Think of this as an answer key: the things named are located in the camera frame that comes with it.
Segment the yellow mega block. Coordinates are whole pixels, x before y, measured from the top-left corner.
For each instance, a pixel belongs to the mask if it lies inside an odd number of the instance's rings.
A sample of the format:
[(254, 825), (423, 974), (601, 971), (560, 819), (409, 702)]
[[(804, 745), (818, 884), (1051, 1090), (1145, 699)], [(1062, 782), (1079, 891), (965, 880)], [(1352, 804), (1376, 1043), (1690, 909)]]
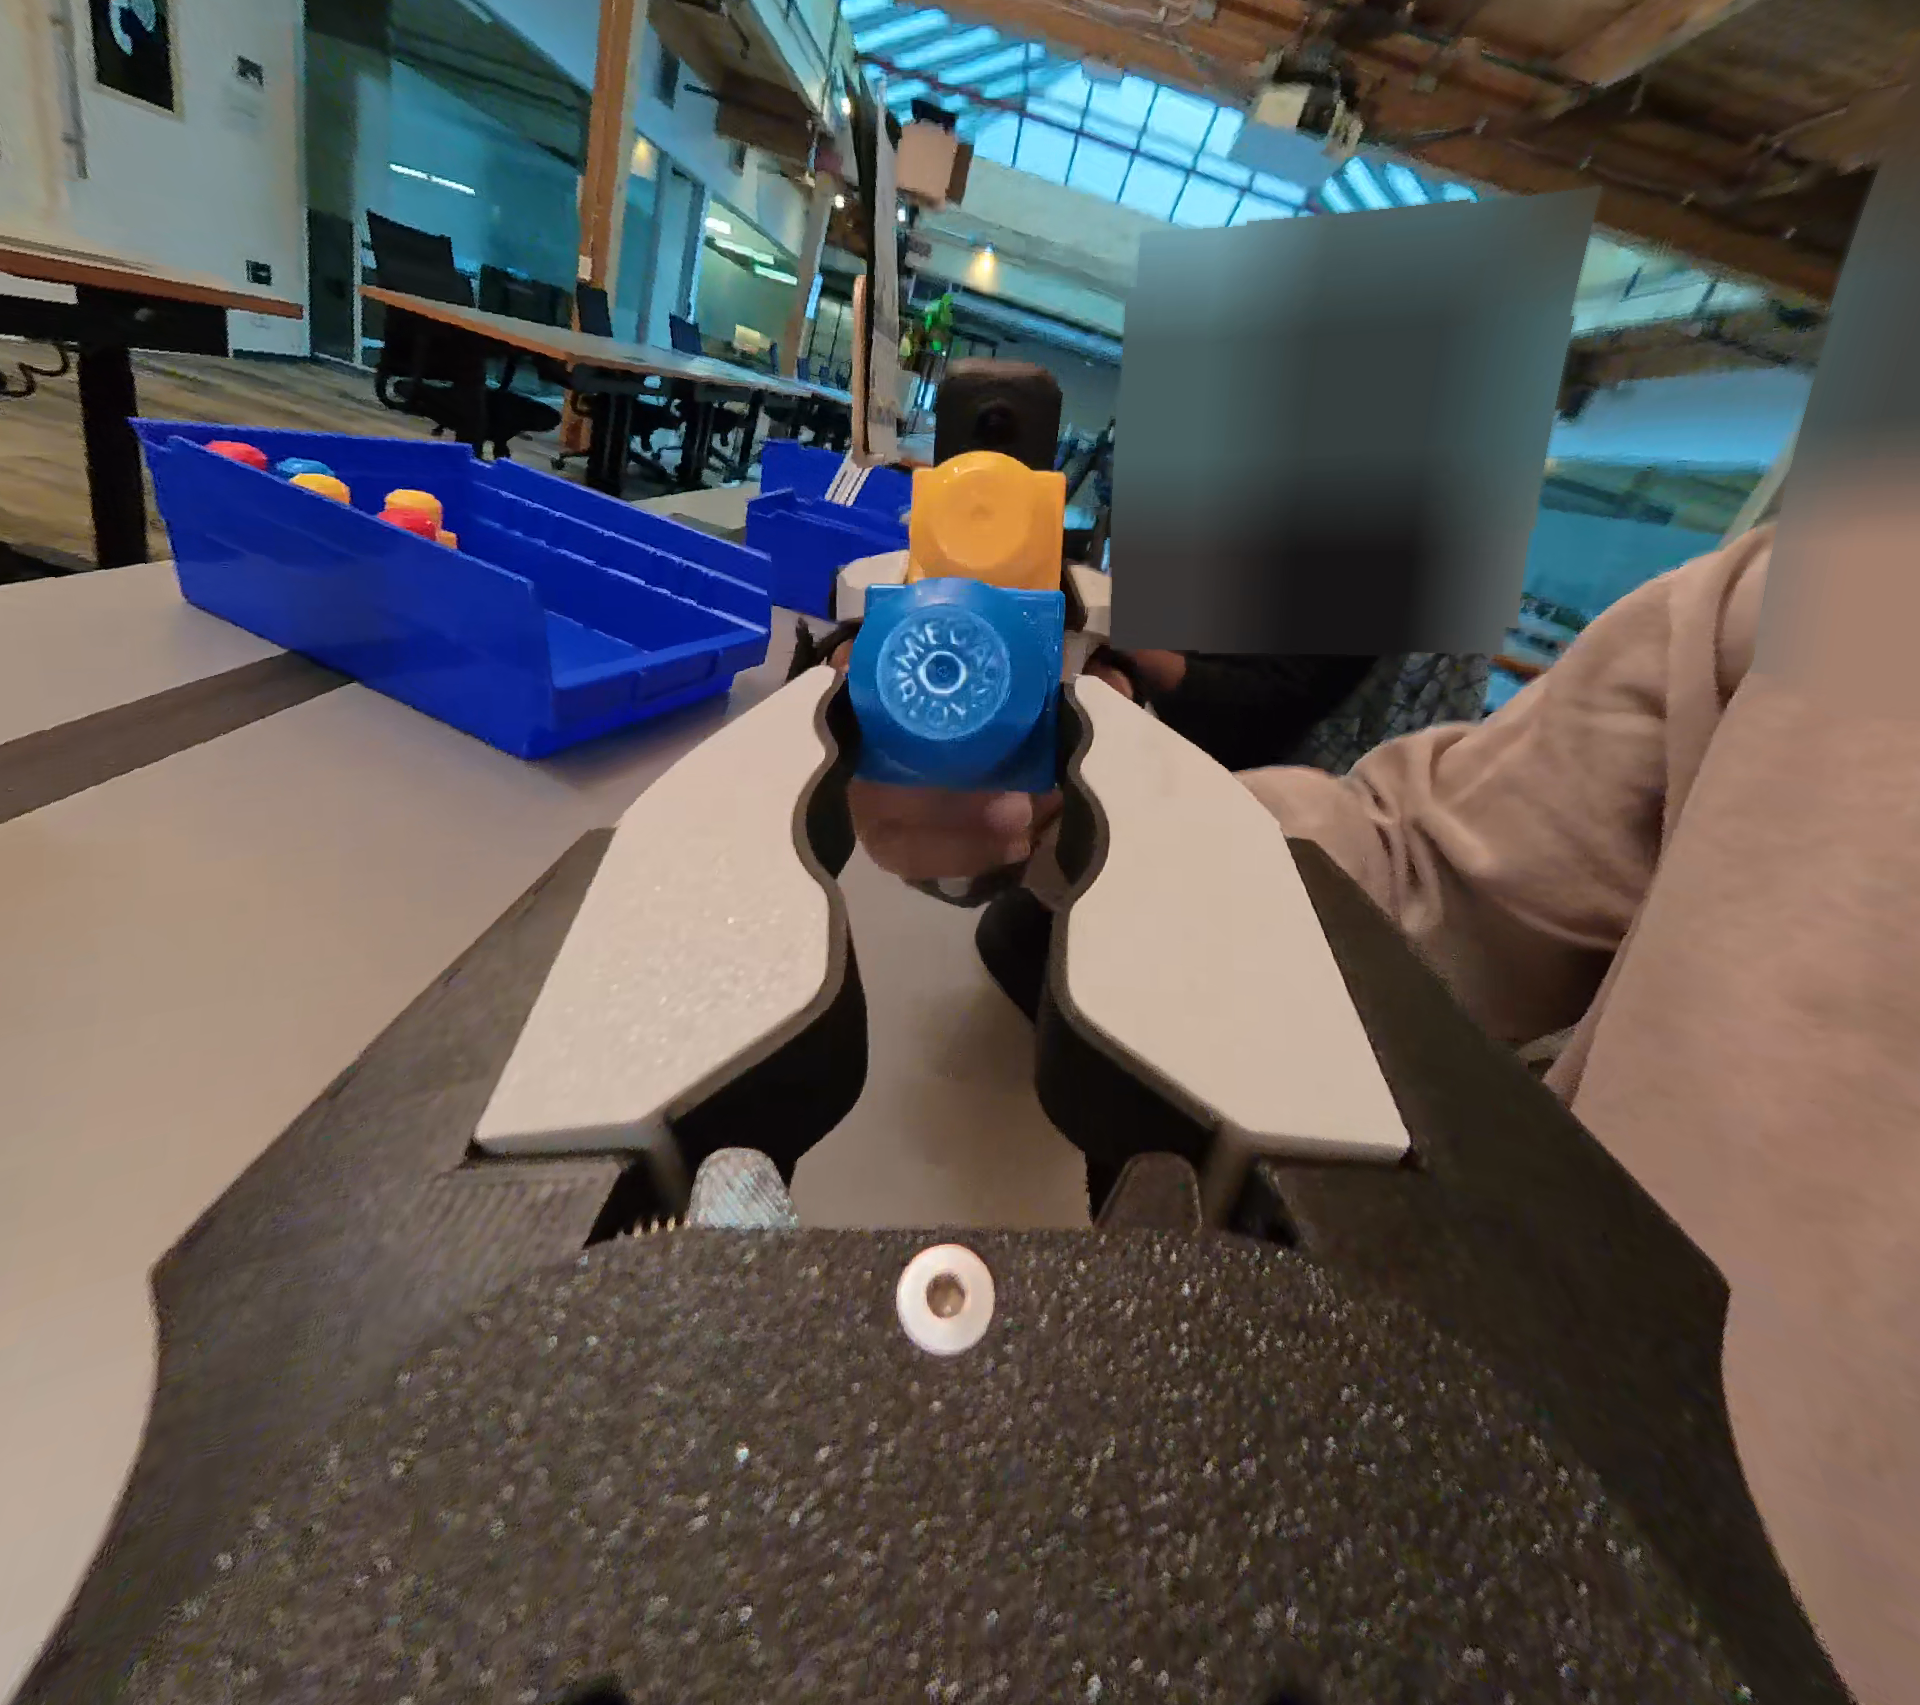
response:
[(911, 475), (905, 582), (1051, 592), (1064, 576), (1068, 476), (1007, 451), (957, 451)]

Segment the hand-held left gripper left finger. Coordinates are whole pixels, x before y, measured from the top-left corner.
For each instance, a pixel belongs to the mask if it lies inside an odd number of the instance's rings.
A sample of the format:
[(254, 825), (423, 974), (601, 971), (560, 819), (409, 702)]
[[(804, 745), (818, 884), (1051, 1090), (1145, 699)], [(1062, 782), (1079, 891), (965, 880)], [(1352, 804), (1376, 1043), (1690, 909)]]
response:
[(607, 1156), (682, 1202), (713, 1156), (789, 1183), (852, 1113), (851, 717), (818, 664), (630, 804), (477, 1119), (481, 1156)]

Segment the black office chair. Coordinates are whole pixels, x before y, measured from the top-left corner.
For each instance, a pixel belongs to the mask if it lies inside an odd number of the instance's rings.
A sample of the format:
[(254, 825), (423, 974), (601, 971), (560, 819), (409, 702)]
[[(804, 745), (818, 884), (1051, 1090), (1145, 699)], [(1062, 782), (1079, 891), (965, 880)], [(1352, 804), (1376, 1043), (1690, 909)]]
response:
[(477, 310), (475, 285), (459, 270), (445, 232), (425, 232), (368, 213), (372, 303), (382, 316), (382, 349), (372, 365), (375, 399), (416, 416), (437, 436), (453, 436), (475, 454), (505, 461), (516, 439), (545, 432), (558, 414), (530, 394), (516, 394), (522, 351), (460, 324), (425, 316), (404, 298)]

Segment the wooden support post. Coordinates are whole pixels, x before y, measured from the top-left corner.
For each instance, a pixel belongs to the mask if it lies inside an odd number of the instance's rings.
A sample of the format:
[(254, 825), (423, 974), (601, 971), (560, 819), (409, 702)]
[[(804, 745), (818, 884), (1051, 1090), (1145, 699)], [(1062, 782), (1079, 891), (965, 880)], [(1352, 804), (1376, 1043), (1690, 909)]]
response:
[(588, 155), (580, 181), (580, 280), (614, 292), (630, 190), (636, 94), (649, 0), (597, 0)]

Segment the pile of mega blocks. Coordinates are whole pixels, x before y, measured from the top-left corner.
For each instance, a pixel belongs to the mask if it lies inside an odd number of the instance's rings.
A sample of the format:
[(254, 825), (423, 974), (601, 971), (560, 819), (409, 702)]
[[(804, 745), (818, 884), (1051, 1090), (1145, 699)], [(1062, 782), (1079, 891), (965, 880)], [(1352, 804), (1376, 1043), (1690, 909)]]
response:
[[(323, 495), (323, 498), (337, 502), (344, 508), (355, 503), (355, 492), (346, 486), (346, 480), (337, 476), (320, 461), (312, 461), (312, 458), (272, 461), (265, 454), (265, 450), (261, 450), (259, 443), (224, 442), (224, 439), (206, 442), (202, 450), (216, 454), (216, 458), (224, 458), (237, 465), (265, 471), (268, 476), (276, 476), (283, 486), (290, 486), (290, 487), (304, 490), (311, 495)], [(429, 536), (429, 540), (438, 543), (441, 549), (459, 549), (459, 534), (448, 527), (441, 502), (429, 490), (400, 487), (400, 490), (383, 492), (375, 518), (396, 527), (396, 529), (411, 532), (416, 536)]]

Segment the pale upright pole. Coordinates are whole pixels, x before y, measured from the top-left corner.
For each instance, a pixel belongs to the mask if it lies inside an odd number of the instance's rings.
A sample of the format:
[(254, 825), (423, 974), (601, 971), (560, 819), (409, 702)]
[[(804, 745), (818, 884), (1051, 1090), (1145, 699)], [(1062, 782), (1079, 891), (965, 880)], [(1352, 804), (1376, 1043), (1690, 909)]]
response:
[(900, 191), (898, 129), (887, 84), (874, 81), (852, 109), (866, 270), (855, 285), (852, 462), (861, 475), (900, 458)]

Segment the person's right forearm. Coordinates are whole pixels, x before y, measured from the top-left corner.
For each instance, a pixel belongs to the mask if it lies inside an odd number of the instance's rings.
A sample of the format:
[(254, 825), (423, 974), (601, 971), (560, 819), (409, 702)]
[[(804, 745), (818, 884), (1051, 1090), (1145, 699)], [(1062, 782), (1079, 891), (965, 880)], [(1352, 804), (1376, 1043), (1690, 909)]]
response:
[(1501, 1043), (1559, 1042), (1601, 995), (1755, 653), (1774, 527), (1620, 597), (1533, 684), (1346, 772), (1239, 783), (1398, 930)]

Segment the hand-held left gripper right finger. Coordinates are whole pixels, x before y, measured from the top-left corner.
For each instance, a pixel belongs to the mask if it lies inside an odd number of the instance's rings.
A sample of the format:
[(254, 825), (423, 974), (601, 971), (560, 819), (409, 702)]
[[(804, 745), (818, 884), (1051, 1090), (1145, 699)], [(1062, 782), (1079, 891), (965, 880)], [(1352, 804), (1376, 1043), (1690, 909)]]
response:
[(1116, 687), (1079, 679), (1058, 727), (1053, 1127), (1097, 1168), (1187, 1161), (1208, 1213), (1262, 1160), (1402, 1164), (1409, 1128), (1280, 821)]

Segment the blue one-stud mega block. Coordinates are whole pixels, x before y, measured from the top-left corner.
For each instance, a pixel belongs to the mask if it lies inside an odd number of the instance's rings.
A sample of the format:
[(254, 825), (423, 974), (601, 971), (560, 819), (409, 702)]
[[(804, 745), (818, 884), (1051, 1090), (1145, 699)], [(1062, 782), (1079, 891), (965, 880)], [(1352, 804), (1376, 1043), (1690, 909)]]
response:
[(1062, 588), (869, 587), (847, 665), (852, 775), (942, 793), (1053, 788), (1064, 661)]

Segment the blue storage bin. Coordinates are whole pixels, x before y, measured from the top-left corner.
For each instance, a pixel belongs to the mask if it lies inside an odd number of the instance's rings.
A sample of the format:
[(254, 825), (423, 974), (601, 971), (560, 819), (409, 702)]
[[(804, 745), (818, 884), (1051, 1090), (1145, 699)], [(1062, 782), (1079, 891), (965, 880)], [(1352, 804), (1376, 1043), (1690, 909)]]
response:
[(770, 564), (770, 601), (806, 617), (833, 617), (846, 564), (905, 549), (905, 508), (828, 502), (763, 490), (747, 503), (747, 545)]
[[(519, 760), (726, 695), (765, 661), (770, 564), (744, 543), (464, 443), (132, 423), (180, 597)], [(344, 508), (202, 450), (312, 458)], [(375, 518), (429, 490), (459, 549)]]
[(761, 492), (828, 502), (898, 518), (911, 510), (913, 475), (903, 465), (863, 465), (851, 451), (826, 443), (765, 442), (761, 451)]

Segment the person's right hand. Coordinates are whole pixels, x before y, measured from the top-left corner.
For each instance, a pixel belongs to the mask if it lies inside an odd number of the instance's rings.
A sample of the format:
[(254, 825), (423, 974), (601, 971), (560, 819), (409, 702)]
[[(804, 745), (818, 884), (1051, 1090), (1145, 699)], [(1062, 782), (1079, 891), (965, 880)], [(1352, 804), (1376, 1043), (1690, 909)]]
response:
[(859, 843), (887, 873), (943, 895), (991, 895), (1027, 873), (1062, 797), (851, 782), (847, 805)]

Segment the wood-top office desk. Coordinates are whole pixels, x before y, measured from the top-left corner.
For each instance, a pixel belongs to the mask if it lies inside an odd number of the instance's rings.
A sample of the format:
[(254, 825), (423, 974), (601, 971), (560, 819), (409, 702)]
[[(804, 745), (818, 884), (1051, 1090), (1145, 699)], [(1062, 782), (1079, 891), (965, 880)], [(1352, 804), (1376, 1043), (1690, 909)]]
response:
[(230, 316), (301, 321), (268, 281), (228, 285), (109, 251), (2, 239), (2, 346), (53, 349), (76, 375), (93, 560), (150, 557), (135, 351), (224, 355)]
[(700, 490), (713, 469), (747, 483), (765, 442), (787, 442), (798, 424), (832, 424), (846, 443), (851, 392), (748, 370), (673, 349), (617, 343), (577, 327), (540, 327), (473, 303), (449, 303), (389, 285), (366, 285), (379, 303), (382, 355), (375, 390), (389, 407), (411, 407), (437, 432), (485, 458), (507, 458), (522, 431), (512, 390), (489, 377), (492, 365), (540, 370), (588, 407), (588, 486), (619, 495), (636, 462), (636, 410), (658, 398), (681, 424), (677, 462), (648, 461), (648, 475), (676, 490)]

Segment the white ceiling device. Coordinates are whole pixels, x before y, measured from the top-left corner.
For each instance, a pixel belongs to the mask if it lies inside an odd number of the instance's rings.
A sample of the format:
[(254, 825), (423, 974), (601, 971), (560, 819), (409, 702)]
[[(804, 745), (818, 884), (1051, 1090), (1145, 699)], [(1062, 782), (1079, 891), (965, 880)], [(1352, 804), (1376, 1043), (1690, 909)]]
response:
[(1330, 39), (1273, 51), (1260, 69), (1250, 120), (1280, 135), (1304, 135), (1332, 162), (1352, 158), (1367, 131), (1352, 59)]

